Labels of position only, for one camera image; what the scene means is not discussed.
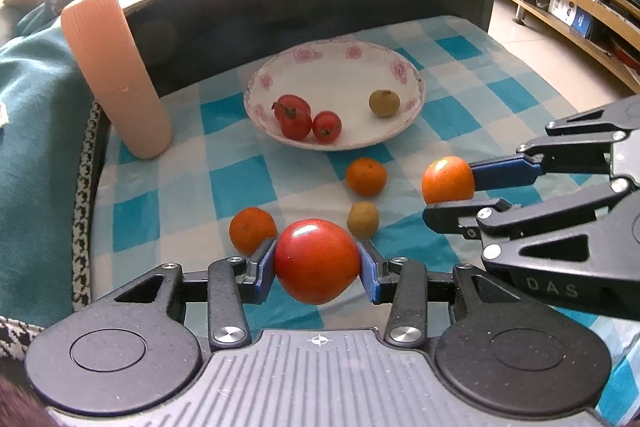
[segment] white oval plate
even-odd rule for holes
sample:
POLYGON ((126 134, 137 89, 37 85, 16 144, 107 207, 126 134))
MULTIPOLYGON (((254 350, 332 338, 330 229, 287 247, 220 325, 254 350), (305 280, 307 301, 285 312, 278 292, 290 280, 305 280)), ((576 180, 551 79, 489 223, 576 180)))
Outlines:
POLYGON ((249 80, 244 108, 265 133, 293 147, 318 151, 360 149, 400 133, 424 105, 424 82, 402 55, 373 44, 339 38, 301 44, 270 58, 249 80), (377 118, 369 95, 390 89, 400 97, 391 118, 377 118), (342 120, 342 133, 330 144, 319 144, 312 132, 305 140, 285 138, 271 106, 283 94, 295 94, 311 106, 311 118, 323 110, 342 120))

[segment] houndstooth trim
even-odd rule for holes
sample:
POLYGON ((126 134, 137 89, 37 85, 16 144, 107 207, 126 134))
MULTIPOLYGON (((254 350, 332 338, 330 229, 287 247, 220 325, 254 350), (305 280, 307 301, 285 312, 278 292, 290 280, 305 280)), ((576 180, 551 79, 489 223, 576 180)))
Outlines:
POLYGON ((40 326, 8 319, 0 315, 0 359, 10 357, 15 360, 23 360, 27 348, 42 330, 43 328, 40 326))
POLYGON ((89 226, 91 216, 91 182, 94 173, 95 139, 100 118, 100 105, 94 100, 84 131, 82 153, 76 185, 73 227, 73 303, 77 312, 91 302, 89 273, 89 226))

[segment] floral plate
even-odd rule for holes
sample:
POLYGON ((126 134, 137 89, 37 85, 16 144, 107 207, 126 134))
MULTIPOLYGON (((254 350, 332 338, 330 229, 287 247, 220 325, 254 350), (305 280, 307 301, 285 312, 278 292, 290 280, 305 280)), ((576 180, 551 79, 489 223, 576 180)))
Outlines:
POLYGON ((244 108, 249 118, 274 139, 293 147, 319 151, 359 149, 394 137, 411 125, 424 105, 424 82, 414 65, 395 51, 372 42, 341 38, 296 46, 270 58, 249 80, 244 108), (377 118, 369 95, 390 89, 400 97, 391 118, 377 118), (322 110, 342 120, 342 133, 331 144, 319 144, 311 132, 305 140, 285 138, 271 106, 283 94, 300 96, 311 106, 311 118, 322 110))

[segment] orange fruit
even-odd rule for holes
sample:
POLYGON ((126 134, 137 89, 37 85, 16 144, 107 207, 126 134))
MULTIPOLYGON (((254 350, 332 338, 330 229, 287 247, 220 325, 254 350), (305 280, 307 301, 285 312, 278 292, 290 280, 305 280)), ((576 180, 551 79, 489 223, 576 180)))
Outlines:
POLYGON ((358 158, 347 168, 347 186, 363 198, 373 198, 386 185, 386 169, 371 158, 358 158))
POLYGON ((422 176, 422 197, 427 204, 470 200, 475 191, 471 167, 457 156, 434 161, 422 176))
POLYGON ((229 223, 231 243, 244 255, 253 254, 265 239, 277 235, 271 214, 256 206, 241 210, 229 223))

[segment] plate rim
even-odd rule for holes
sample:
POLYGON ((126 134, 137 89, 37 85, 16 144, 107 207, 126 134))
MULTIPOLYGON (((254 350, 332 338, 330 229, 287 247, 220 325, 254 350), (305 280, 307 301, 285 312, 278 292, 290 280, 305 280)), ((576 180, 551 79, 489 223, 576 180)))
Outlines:
POLYGON ((372 147, 374 145, 377 145, 377 144, 380 144, 380 143, 384 143, 384 142, 392 139, 393 137, 396 137, 400 133, 402 133, 402 131, 404 131, 412 123, 414 123, 414 120, 418 117, 418 115, 420 114, 420 111, 424 107, 424 103, 426 102, 426 85, 424 83, 424 78, 423 78, 422 74, 420 73, 420 71, 418 70, 418 68, 416 68, 414 66, 412 61, 410 61, 407 57, 404 57, 404 55, 399 54, 397 51, 392 50, 391 48, 387 48, 386 46, 382 46, 380 44, 377 44, 376 42, 363 41, 361 39, 348 38, 348 37, 336 37, 336 38, 332 38, 332 39, 318 39, 318 40, 315 40, 315 41, 302 42, 302 44, 297 44, 295 46, 287 48, 286 50, 281 51, 280 53, 272 55, 270 58, 268 58, 267 61, 265 61, 265 63, 263 63, 258 68, 257 71, 255 71, 254 74, 252 74, 251 78, 249 79, 249 81, 247 83, 247 86, 244 88, 244 94, 243 94, 242 99, 243 99, 243 103, 244 103, 244 110, 247 113, 247 116, 249 117, 249 120, 251 120, 251 122, 260 131, 265 133, 270 138, 272 138, 274 140, 277 140, 278 142, 280 142, 280 143, 282 143, 284 145, 293 146, 293 147, 296 147, 298 149, 305 149, 305 150, 312 150, 312 151, 322 151, 322 152, 338 152, 338 151, 357 150, 357 149, 362 149, 362 148, 365 148, 365 147, 372 147), (256 83, 256 80, 257 80, 258 76, 260 74, 262 74, 264 68, 267 68, 267 67, 271 66, 282 55, 289 54, 289 53, 291 53, 293 50, 295 50, 297 48, 301 48, 303 46, 312 46, 314 44, 316 44, 316 45, 318 45, 318 44, 319 45, 329 44, 329 43, 332 43, 332 42, 339 42, 341 44, 350 44, 350 43, 351 44, 366 44, 367 46, 372 46, 374 48, 379 49, 380 51, 384 51, 384 52, 390 53, 392 55, 395 55, 399 60, 402 60, 407 65, 407 67, 409 67, 414 72, 415 78, 419 79, 418 83, 420 83, 420 82, 422 83, 422 89, 418 88, 418 91, 420 92, 420 99, 418 100, 418 103, 415 104, 414 107, 411 108, 411 113, 409 115, 409 118, 401 126, 398 127, 397 131, 395 131, 393 134, 391 134, 390 136, 388 136, 384 140, 382 140, 382 141, 372 140, 370 142, 361 142, 361 143, 358 143, 358 144, 347 145, 347 146, 335 146, 332 143, 330 143, 330 144, 308 143, 308 142, 292 140, 292 139, 286 138, 284 136, 277 136, 277 135, 271 134, 258 121, 254 120, 255 116, 252 114, 252 111, 250 111, 250 107, 251 106, 249 105, 249 95, 251 93, 251 90, 255 86, 255 83, 256 83))

